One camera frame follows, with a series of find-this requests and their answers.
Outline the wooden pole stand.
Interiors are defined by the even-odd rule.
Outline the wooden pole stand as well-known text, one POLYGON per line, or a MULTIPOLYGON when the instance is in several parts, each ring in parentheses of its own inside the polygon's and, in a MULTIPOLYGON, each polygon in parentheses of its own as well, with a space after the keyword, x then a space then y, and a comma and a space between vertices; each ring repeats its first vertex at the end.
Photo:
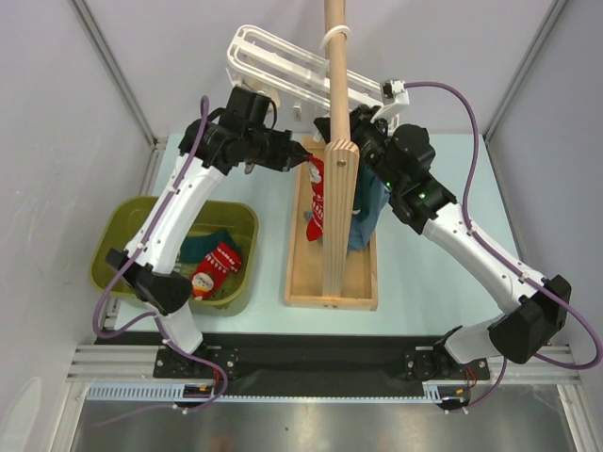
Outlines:
POLYGON ((359 151, 350 139, 346 3, 326 1, 325 47, 329 61, 330 141, 325 148, 323 289, 342 295, 359 151))

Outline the grey beige sock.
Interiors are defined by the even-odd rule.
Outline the grey beige sock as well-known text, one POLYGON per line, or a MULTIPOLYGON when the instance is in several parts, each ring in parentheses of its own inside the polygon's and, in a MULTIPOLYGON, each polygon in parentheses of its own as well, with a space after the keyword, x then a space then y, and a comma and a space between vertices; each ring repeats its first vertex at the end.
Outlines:
MULTIPOLYGON (((243 61, 249 66, 255 68, 254 61, 249 56, 244 56, 243 61)), ((255 78, 249 77, 248 75, 241 76, 241 85, 270 98, 268 113, 272 115, 272 127, 274 127, 278 119, 278 107, 280 106, 280 97, 278 91, 255 78)), ((255 164, 253 163, 245 163, 244 174, 251 174, 254 167, 255 164)))

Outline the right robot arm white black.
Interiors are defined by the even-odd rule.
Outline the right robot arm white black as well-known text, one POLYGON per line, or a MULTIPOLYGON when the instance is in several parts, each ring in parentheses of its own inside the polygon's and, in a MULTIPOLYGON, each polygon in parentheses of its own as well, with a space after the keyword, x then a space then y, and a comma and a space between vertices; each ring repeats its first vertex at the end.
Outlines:
POLYGON ((456 378, 468 363, 502 356, 523 364, 564 326, 571 285, 561 275, 545 277, 500 246, 481 245, 456 197, 431 173, 435 149, 428 131, 413 124, 388 132, 377 109, 359 105, 350 113, 350 136, 361 161, 389 191, 394 215, 451 255, 488 292, 501 314, 472 327, 457 327, 439 339, 436 370, 456 378))

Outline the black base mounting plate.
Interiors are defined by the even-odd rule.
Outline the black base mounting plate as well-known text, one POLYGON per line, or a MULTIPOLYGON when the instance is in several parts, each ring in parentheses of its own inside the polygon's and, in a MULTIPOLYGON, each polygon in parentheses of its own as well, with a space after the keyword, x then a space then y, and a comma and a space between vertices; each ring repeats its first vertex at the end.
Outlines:
POLYGON ((187 359, 166 346, 155 355, 157 379, 226 376, 229 396, 405 397, 426 382, 457 388, 487 381, 487 361, 445 363, 434 336, 354 336, 209 333, 197 356, 187 359))

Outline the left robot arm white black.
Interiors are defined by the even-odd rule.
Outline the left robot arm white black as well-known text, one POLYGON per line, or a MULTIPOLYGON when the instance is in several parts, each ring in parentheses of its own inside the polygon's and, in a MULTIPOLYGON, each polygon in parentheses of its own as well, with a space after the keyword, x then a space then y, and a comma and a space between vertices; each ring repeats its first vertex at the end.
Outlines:
POLYGON ((146 315, 177 350, 174 365, 188 377, 203 373, 207 354, 188 304, 192 282, 174 269, 187 232, 233 168, 244 164, 287 172, 310 158, 291 131, 265 124, 267 116, 277 115, 275 102, 265 94, 234 87, 226 106, 211 110, 203 97, 200 109, 200 118, 178 145, 171 178, 141 228, 122 249, 106 254, 112 281, 125 283, 145 304, 146 315))

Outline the olive green plastic bin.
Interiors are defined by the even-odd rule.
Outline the olive green plastic bin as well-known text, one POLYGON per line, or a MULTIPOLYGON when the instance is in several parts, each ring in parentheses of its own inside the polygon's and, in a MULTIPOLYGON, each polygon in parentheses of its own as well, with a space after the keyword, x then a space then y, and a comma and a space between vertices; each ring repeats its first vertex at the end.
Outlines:
MULTIPOLYGON (((105 261, 109 249, 122 249, 141 231, 156 202, 153 196, 138 196, 119 205, 110 217, 90 264, 90 281, 102 292, 114 272, 105 261)), ((240 202, 208 201, 195 218, 189 236, 205 236, 226 231, 240 249, 242 268, 225 279, 209 299, 189 301, 195 314, 234 316, 249 304, 253 291, 253 260, 259 220, 251 207, 240 202)))

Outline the light blue sock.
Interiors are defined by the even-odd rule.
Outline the light blue sock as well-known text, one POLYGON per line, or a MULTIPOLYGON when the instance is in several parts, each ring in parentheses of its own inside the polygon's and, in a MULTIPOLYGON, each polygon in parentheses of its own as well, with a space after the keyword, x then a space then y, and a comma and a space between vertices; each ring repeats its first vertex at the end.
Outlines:
POLYGON ((361 163, 352 205, 348 252, 367 247, 389 197, 390 192, 385 185, 370 168, 361 163))

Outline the white plastic clip hanger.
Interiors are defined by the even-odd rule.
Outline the white plastic clip hanger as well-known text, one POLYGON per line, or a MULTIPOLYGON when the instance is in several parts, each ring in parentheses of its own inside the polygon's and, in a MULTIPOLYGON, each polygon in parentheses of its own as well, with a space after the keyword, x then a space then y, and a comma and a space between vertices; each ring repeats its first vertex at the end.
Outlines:
MULTIPOLYGON (((244 24, 233 36, 227 51, 226 72, 232 86, 241 85, 248 75, 275 88, 279 96, 286 94, 330 113, 329 61, 268 31, 244 24), (249 56, 255 68, 243 61, 249 56)), ((380 84, 359 73, 347 71, 349 108, 358 105, 380 108, 380 84)))

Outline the red santa christmas sock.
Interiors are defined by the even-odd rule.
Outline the red santa christmas sock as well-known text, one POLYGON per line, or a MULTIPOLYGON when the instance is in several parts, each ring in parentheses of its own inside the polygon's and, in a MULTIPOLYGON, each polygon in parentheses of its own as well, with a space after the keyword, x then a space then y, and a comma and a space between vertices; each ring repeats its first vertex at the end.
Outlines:
POLYGON ((237 273, 242 268, 239 252, 221 241, 199 263, 190 281, 191 296, 196 300, 210 298, 231 273, 237 273))

